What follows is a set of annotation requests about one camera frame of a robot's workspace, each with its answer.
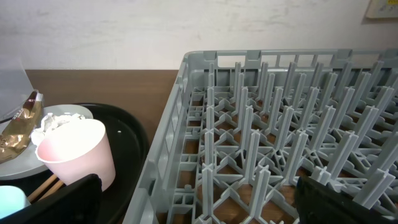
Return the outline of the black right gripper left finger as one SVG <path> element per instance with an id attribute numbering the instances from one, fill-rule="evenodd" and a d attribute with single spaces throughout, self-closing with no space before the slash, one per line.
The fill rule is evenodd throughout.
<path id="1" fill-rule="evenodd" d="M 102 182 L 89 174 L 55 193 L 1 219 L 2 224 L 96 223 Z"/>

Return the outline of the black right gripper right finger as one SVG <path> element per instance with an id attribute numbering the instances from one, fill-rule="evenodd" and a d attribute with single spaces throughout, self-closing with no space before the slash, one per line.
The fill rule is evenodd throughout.
<path id="1" fill-rule="evenodd" d="M 397 224 L 307 176 L 298 179 L 294 203 L 301 224 Z"/>

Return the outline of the wooden chopstick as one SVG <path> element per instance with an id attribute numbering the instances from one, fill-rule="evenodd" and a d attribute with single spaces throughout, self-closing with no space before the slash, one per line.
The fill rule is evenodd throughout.
<path id="1" fill-rule="evenodd" d="M 48 197 L 49 195 L 55 193 L 58 189 L 60 189 L 62 186 L 64 185 L 64 183 L 57 179 L 55 180 L 45 191 L 43 191 L 40 195 L 41 198 L 39 198 L 39 200 L 44 199 L 45 197 Z"/>
<path id="2" fill-rule="evenodd" d="M 29 196 L 28 201 L 33 202 L 37 197 L 45 191 L 55 180 L 57 176 L 55 174 L 51 175 L 45 182 L 43 182 L 37 189 L 35 189 Z"/>

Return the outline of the pink cup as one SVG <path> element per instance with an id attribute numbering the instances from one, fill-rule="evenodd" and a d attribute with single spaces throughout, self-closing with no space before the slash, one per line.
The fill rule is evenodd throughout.
<path id="1" fill-rule="evenodd" d="M 116 177 L 106 127 L 97 119 L 64 124 L 45 137 L 35 154 L 65 185 L 96 174 L 105 191 Z"/>

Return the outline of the blue cup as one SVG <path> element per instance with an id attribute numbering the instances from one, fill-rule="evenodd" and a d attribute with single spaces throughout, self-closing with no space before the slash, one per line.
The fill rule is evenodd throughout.
<path id="1" fill-rule="evenodd" d="M 24 191 L 11 185 L 2 185 L 0 191 L 0 218 L 5 218 L 30 205 Z"/>

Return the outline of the white tissue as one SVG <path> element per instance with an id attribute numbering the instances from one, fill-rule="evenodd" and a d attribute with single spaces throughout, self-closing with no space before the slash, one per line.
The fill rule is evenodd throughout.
<path id="1" fill-rule="evenodd" d="M 63 114 L 60 116 L 54 115 L 53 113 L 47 113 L 40 122 L 40 127 L 35 128 L 30 134 L 31 141 L 33 145 L 38 146 L 52 131 L 56 130 L 60 126 L 70 123 L 72 121 L 77 121 L 81 119 L 86 119 L 82 114 Z"/>

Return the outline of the brown snack wrapper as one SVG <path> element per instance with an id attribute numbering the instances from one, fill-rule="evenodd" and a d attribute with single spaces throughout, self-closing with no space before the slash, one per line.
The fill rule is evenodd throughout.
<path id="1" fill-rule="evenodd" d="M 43 94 L 34 90 L 2 131 L 1 163 L 16 158 L 28 147 L 30 134 L 39 125 L 43 115 L 43 97 Z"/>

